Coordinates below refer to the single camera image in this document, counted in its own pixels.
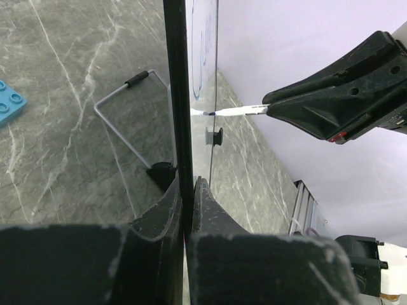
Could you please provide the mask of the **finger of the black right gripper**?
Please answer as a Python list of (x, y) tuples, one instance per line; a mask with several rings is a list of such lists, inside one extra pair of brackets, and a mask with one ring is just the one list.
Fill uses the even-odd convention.
[(377, 128), (383, 112), (406, 108), (406, 46), (376, 31), (306, 79), (267, 93), (267, 116), (344, 144)]

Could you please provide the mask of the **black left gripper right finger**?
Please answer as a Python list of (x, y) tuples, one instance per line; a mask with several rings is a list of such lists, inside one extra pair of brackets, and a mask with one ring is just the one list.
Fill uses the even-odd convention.
[(350, 262), (337, 242), (288, 234), (252, 234), (195, 187), (186, 241), (192, 304), (360, 304)]

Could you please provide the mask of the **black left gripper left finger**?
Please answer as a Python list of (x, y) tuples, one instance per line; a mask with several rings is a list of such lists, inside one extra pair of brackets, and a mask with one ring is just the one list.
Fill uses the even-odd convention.
[(181, 304), (177, 180), (128, 224), (1, 226), (2, 304)]

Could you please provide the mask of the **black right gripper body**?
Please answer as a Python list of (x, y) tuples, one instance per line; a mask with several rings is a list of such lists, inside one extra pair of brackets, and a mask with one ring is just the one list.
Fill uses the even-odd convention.
[(376, 127), (406, 134), (406, 108), (383, 112)]

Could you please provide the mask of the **white marker pen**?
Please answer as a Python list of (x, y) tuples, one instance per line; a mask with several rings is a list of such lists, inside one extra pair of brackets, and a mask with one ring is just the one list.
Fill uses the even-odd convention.
[(249, 105), (242, 107), (226, 108), (214, 112), (190, 109), (190, 114), (192, 116), (219, 116), (219, 117), (256, 116), (260, 114), (266, 114), (267, 110), (268, 105)]

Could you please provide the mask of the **white whiteboard black frame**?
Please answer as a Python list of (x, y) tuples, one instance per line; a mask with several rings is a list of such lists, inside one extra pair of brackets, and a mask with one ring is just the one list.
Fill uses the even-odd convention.
[(93, 107), (96, 115), (144, 163), (153, 181), (167, 190), (179, 177), (184, 216), (191, 222), (199, 180), (212, 178), (213, 150), (222, 143), (215, 131), (217, 106), (218, 1), (164, 1), (170, 83), (174, 164), (151, 165), (101, 112), (110, 98), (138, 85), (156, 71), (142, 71)]

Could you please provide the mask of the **blue studded building plate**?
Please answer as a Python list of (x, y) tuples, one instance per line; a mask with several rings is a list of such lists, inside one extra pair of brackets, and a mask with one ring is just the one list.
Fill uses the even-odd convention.
[(1, 119), (0, 127), (6, 126), (14, 119), (21, 115), (27, 105), (27, 100), (24, 96), (17, 93), (3, 80), (0, 80), (1, 91)]

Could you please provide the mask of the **aluminium extrusion frame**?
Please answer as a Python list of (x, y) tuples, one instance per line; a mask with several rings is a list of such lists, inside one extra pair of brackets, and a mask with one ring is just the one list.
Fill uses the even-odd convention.
[(315, 199), (302, 180), (296, 181), (297, 195), (294, 204), (293, 216), (289, 224), (288, 234), (301, 234), (306, 236), (318, 236), (312, 227)]

